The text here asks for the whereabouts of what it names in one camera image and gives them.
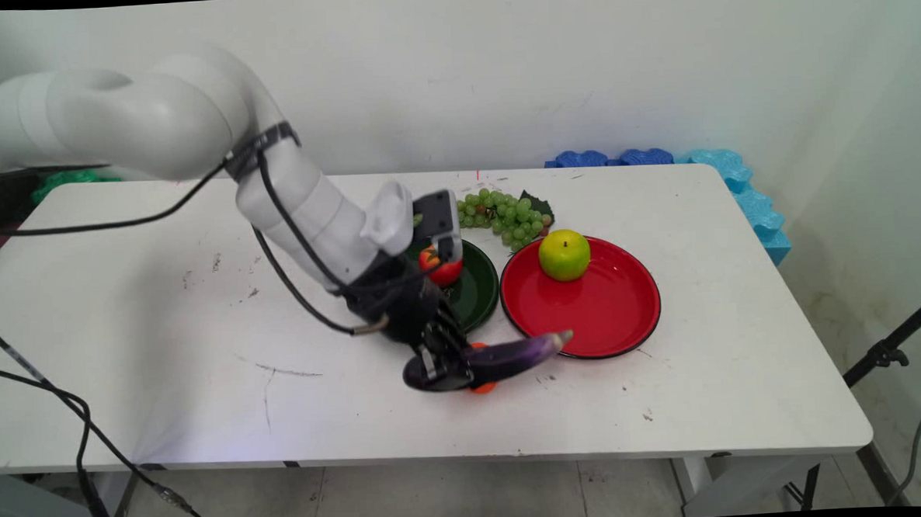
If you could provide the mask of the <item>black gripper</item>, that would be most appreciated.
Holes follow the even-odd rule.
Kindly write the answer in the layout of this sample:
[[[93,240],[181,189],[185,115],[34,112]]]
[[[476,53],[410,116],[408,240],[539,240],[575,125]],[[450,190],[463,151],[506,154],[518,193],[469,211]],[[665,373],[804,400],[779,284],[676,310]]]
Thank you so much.
[[[461,353],[471,349],[439,287],[405,255],[380,255],[365,272],[367,332],[418,347],[419,389],[466,388]]]

